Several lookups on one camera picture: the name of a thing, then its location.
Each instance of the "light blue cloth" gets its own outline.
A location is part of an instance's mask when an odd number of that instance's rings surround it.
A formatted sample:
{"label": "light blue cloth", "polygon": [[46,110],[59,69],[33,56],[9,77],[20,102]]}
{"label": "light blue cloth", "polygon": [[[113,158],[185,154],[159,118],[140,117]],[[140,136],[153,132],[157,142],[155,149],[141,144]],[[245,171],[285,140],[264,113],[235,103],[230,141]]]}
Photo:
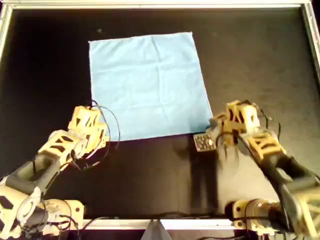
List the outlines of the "light blue cloth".
{"label": "light blue cloth", "polygon": [[[121,140],[203,132],[212,117],[191,32],[90,41],[92,99]],[[111,140],[118,128],[104,110]]]}

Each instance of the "black cable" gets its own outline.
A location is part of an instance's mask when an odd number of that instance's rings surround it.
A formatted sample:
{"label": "black cable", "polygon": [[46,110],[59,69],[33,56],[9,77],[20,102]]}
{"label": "black cable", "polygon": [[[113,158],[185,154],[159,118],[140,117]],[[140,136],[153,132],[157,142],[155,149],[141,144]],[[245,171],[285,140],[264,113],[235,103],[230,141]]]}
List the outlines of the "black cable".
{"label": "black cable", "polygon": [[223,132],[219,133],[219,135],[215,139],[215,147],[216,148],[218,148],[219,139],[222,138],[224,135],[232,135],[232,136],[234,136],[234,134],[232,132],[230,132],[230,131],[223,131]]}
{"label": "black cable", "polygon": [[121,131],[120,131],[120,126],[119,126],[119,121],[118,121],[116,115],[114,114],[113,111],[111,111],[111,110],[110,110],[109,108],[107,108],[106,106],[99,105],[96,100],[92,100],[92,102],[95,103],[95,105],[91,106],[92,108],[94,108],[94,107],[98,107],[98,108],[99,108],[99,107],[100,107],[100,108],[102,108],[102,109],[107,110],[108,112],[110,112],[110,113],[112,114],[112,116],[113,116],[113,118],[114,118],[114,120],[115,120],[115,122],[116,122],[116,126],[117,126],[117,128],[118,128],[118,141],[117,141],[116,146],[114,147],[115,149],[117,149],[118,146],[119,146],[120,140],[121,140]]}
{"label": "black cable", "polygon": [[47,206],[46,206],[45,201],[44,201],[44,199],[43,199],[43,194],[41,194],[41,200],[40,200],[40,202],[42,203],[43,208],[44,208],[44,209],[43,209],[43,216],[42,216],[41,221],[40,221],[37,225],[35,225],[34,227],[30,227],[30,228],[23,227],[23,226],[21,225],[21,223],[20,223],[21,229],[22,229],[23,232],[25,232],[26,234],[30,234],[30,233],[31,233],[32,231],[34,231],[34,230],[39,233],[39,231],[38,231],[39,226],[41,226],[41,225],[46,225],[47,222],[48,222],[48,221],[45,221],[46,212],[47,212]]}
{"label": "black cable", "polygon": [[84,227],[81,229],[81,233],[78,236],[78,240],[81,240],[82,234],[84,233],[84,231],[86,230],[86,228],[91,225],[93,222],[97,221],[97,220],[102,220],[102,219],[111,219],[108,216],[100,216],[94,219],[91,219],[86,225],[84,225]]}
{"label": "black cable", "polygon": [[[70,218],[72,218],[72,210],[71,210],[71,207],[70,207],[69,203],[68,203],[66,200],[62,200],[62,201],[64,201],[65,204],[67,204],[67,206],[68,206],[68,208],[69,208],[69,210],[70,210]],[[67,229],[70,231],[70,228],[71,228],[71,219],[69,219],[69,224],[68,224],[68,226],[65,227],[64,229],[61,229],[61,231],[63,232],[63,231],[66,231]]]}
{"label": "black cable", "polygon": [[227,237],[219,237],[219,236],[205,236],[198,238],[197,240],[237,240],[243,239],[245,236],[227,236]]}
{"label": "black cable", "polygon": [[[117,119],[116,115],[115,115],[109,108],[107,108],[107,107],[105,107],[105,106],[100,106],[100,105],[97,103],[97,101],[95,101],[95,100],[92,100],[92,102],[95,103],[96,105],[91,106],[91,108],[94,108],[94,107],[98,107],[98,108],[99,108],[99,110],[100,110],[100,112],[101,112],[101,115],[102,115],[102,118],[103,118],[103,121],[105,122],[105,124],[106,124],[106,126],[107,126],[107,129],[108,129],[108,132],[109,132],[110,137],[111,137],[110,127],[109,127],[109,125],[108,125],[108,123],[107,123],[107,119],[106,119],[106,117],[105,117],[105,115],[104,115],[104,112],[102,111],[102,108],[108,110],[108,111],[113,115],[113,117],[114,117],[114,119],[115,119],[115,121],[116,121],[117,128],[118,128],[118,141],[117,141],[117,143],[116,143],[116,146],[114,147],[114,149],[116,150],[116,149],[118,148],[119,144],[120,144],[120,141],[121,141],[121,132],[120,132],[120,126],[119,126],[118,119]],[[86,159],[81,159],[81,160],[84,160],[84,161],[85,161],[86,167],[84,167],[84,168],[80,168],[80,167],[76,164],[76,162],[72,162],[72,165],[75,166],[79,171],[85,172],[85,171],[87,171],[87,170],[89,170],[89,169],[97,166],[97,165],[100,164],[104,159],[106,159],[107,155],[108,155],[109,152],[110,152],[110,148],[111,148],[111,142],[109,142],[109,143],[107,144],[107,147],[106,147],[106,150],[105,150],[105,153],[104,153],[103,157],[101,157],[98,161],[96,161],[95,163],[93,163],[93,164],[91,164],[91,165],[88,165]]]}
{"label": "black cable", "polygon": [[73,225],[74,225],[74,227],[75,227],[75,229],[76,229],[77,238],[78,238],[78,240],[80,240],[80,231],[79,231],[78,223],[77,223],[71,216],[63,215],[63,214],[60,214],[59,216],[60,216],[61,218],[67,218],[67,219],[69,219],[69,220],[73,223]]}
{"label": "black cable", "polygon": [[269,220],[270,219],[267,216],[243,216],[243,217],[234,217],[234,218],[230,218],[230,221],[234,222],[234,221],[241,221],[241,220]]}

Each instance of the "black table surface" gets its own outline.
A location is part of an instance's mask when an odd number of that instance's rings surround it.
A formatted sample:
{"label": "black table surface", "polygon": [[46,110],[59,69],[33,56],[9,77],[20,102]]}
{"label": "black table surface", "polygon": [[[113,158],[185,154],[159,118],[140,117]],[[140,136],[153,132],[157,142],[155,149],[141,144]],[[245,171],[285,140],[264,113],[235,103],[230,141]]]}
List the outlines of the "black table surface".
{"label": "black table surface", "polygon": [[[88,41],[193,32],[214,114],[256,102],[281,143],[320,173],[320,99],[299,9],[14,10],[0,65],[0,174],[30,160],[74,107],[91,102]],[[218,214],[229,200],[274,195],[250,159],[218,164],[191,135],[121,142],[96,168],[66,169],[46,198],[86,217]]]}

